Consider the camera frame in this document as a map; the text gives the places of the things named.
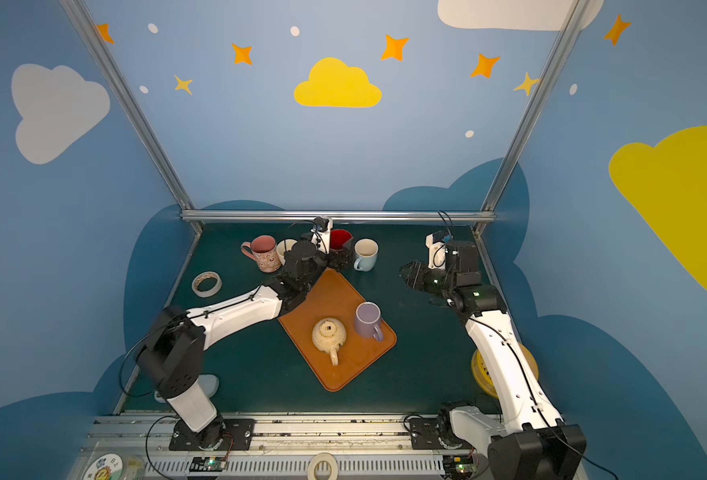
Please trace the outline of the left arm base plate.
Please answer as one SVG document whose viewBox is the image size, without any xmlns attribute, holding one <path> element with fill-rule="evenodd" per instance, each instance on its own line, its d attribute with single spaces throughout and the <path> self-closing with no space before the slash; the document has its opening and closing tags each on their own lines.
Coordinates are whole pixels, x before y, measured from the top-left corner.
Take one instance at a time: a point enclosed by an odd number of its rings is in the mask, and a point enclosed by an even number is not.
<svg viewBox="0 0 707 480">
<path fill-rule="evenodd" d="M 179 420 L 169 445 L 171 451 L 247 451 L 256 426 L 253 418 L 216 418 L 201 432 L 193 432 Z"/>
</svg>

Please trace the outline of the pink ghost mug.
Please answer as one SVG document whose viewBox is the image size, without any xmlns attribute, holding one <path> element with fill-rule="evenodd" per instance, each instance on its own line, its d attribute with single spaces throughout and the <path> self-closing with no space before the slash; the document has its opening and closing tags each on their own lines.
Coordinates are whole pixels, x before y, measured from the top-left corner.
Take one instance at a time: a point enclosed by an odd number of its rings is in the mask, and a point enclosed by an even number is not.
<svg viewBox="0 0 707 480">
<path fill-rule="evenodd" d="M 277 241 L 269 235 L 261 235 L 241 245 L 242 253 L 254 260 L 261 272 L 274 273 L 281 267 L 277 252 Z"/>
</svg>

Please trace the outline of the lavender mug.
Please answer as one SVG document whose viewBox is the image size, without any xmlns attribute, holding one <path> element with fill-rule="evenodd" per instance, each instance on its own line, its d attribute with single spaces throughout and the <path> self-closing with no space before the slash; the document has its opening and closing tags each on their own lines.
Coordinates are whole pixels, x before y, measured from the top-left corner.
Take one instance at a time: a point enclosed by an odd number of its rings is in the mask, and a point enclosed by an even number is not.
<svg viewBox="0 0 707 480">
<path fill-rule="evenodd" d="M 381 309 L 373 302 L 363 302 L 355 310 L 355 332 L 365 339 L 383 341 Z"/>
</svg>

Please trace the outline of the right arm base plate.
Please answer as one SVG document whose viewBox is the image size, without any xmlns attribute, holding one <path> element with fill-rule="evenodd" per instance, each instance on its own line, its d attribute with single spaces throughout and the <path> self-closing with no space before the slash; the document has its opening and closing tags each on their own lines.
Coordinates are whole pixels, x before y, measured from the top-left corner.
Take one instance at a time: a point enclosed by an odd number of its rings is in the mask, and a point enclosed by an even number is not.
<svg viewBox="0 0 707 480">
<path fill-rule="evenodd" d="M 465 440 L 449 437 L 449 433 L 439 428 L 437 418 L 409 416 L 403 422 L 413 450 L 467 450 L 473 446 Z"/>
</svg>

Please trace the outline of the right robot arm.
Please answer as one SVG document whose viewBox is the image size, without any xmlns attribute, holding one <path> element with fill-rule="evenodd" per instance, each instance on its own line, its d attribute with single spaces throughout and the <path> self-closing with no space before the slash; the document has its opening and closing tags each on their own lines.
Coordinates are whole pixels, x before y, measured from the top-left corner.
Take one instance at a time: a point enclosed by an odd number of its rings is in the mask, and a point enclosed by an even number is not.
<svg viewBox="0 0 707 480">
<path fill-rule="evenodd" d="M 499 290 L 483 283 L 475 243 L 427 238 L 426 262 L 399 275 L 407 286 L 445 301 L 465 326 L 485 362 L 501 406 L 501 420 L 479 408 L 457 406 L 441 417 L 449 437 L 465 441 L 489 462 L 495 479 L 571 479 L 579 471 L 587 439 L 551 404 L 523 348 Z"/>
</svg>

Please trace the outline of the light blue mug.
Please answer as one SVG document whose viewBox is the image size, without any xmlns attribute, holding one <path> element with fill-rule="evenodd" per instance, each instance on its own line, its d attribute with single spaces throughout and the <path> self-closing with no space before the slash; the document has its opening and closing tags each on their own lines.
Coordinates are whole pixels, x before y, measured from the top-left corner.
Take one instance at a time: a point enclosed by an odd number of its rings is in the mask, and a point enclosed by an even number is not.
<svg viewBox="0 0 707 480">
<path fill-rule="evenodd" d="M 369 272 L 373 270 L 377 263 L 379 245 L 375 240 L 361 239 L 355 244 L 355 262 L 353 269 L 359 272 Z"/>
</svg>

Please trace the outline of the cream white mug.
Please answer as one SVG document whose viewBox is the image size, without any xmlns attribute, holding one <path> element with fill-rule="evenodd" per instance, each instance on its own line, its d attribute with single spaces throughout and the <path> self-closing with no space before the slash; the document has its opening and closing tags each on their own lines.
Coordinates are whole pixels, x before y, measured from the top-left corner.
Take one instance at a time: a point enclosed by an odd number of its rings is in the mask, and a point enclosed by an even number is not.
<svg viewBox="0 0 707 480">
<path fill-rule="evenodd" d="M 277 256 L 281 261 L 281 264 L 286 263 L 286 254 L 296 245 L 297 241 L 295 239 L 284 239 L 277 243 Z"/>
</svg>

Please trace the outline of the orange plastic tray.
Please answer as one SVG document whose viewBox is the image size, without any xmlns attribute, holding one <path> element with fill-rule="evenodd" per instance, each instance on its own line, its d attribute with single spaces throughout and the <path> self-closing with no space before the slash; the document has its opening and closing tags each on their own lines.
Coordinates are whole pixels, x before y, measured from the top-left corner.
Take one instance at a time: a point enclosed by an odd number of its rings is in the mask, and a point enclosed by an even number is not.
<svg viewBox="0 0 707 480">
<path fill-rule="evenodd" d="M 385 321 L 369 337 L 357 330 L 357 308 L 365 298 L 335 270 L 327 270 L 291 313 L 280 318 L 285 332 L 329 392 L 337 392 L 397 344 Z"/>
</svg>

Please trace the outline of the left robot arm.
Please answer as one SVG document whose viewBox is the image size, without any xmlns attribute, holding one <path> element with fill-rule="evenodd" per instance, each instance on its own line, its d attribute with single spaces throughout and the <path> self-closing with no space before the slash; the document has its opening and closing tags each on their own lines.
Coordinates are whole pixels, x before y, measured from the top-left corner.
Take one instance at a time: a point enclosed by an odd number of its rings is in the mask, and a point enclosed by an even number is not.
<svg viewBox="0 0 707 480">
<path fill-rule="evenodd" d="M 330 254 L 301 240 L 285 258 L 277 275 L 244 295 L 198 309 L 164 309 L 140 341 L 139 368 L 177 413 L 176 431 L 195 450 L 218 450 L 227 437 L 223 415 L 199 380 L 205 352 L 228 336 L 300 307 L 328 269 Z"/>
</svg>

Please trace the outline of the black skull mug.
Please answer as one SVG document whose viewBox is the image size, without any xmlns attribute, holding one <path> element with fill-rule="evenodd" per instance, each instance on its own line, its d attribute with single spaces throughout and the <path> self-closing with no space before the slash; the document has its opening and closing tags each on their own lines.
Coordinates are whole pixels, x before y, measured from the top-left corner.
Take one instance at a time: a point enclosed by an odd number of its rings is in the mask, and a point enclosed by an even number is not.
<svg viewBox="0 0 707 480">
<path fill-rule="evenodd" d="M 353 234 L 345 229 L 334 229 L 330 235 L 331 252 L 340 252 L 350 247 Z"/>
</svg>

